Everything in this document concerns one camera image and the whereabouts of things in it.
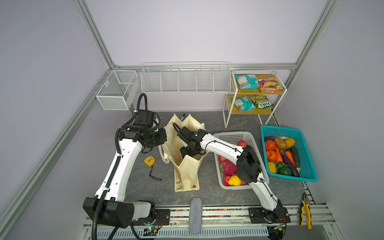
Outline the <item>yellow lemon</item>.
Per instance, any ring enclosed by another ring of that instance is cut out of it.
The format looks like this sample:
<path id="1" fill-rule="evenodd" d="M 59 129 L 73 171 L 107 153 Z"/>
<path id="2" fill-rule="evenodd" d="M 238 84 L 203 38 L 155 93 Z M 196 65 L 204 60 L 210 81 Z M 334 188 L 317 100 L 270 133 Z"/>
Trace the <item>yellow lemon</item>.
<path id="1" fill-rule="evenodd" d="M 228 184 L 230 186 L 241 186 L 242 185 L 242 181 L 241 181 L 241 179 L 238 176 L 234 175 L 234 176 L 231 176 L 229 178 Z"/>

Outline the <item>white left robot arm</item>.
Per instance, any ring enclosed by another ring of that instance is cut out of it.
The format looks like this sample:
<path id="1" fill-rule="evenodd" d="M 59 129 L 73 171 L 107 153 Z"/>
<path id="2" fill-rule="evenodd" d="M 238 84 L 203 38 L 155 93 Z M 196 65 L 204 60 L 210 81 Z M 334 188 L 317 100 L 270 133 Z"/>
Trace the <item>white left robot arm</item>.
<path id="1" fill-rule="evenodd" d="M 133 227 L 136 221 L 154 223 L 156 206 L 151 201 L 125 202 L 128 179 L 140 153 L 146 154 L 167 141 L 165 129 L 160 127 L 159 114 L 148 109 L 147 95 L 140 94 L 133 116 L 116 130 L 116 154 L 108 173 L 94 197 L 86 198 L 83 209 L 92 219 L 91 238 L 98 238 L 98 226 L 117 230 Z"/>

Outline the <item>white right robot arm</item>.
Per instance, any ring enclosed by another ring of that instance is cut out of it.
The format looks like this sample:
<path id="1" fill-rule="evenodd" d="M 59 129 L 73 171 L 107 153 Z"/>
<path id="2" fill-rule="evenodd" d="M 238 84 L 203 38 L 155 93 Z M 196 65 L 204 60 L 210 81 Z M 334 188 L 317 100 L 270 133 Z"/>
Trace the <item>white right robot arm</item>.
<path id="1" fill-rule="evenodd" d="M 266 224 L 291 222 L 288 210 L 269 188 L 262 171 L 262 164 L 252 147 L 244 148 L 227 143 L 202 129 L 193 132 L 183 127 L 176 132 L 184 144 L 180 149 L 183 157 L 213 152 L 236 165 L 237 176 L 251 186 L 261 203 L 258 210 L 251 212 L 252 220 Z"/>

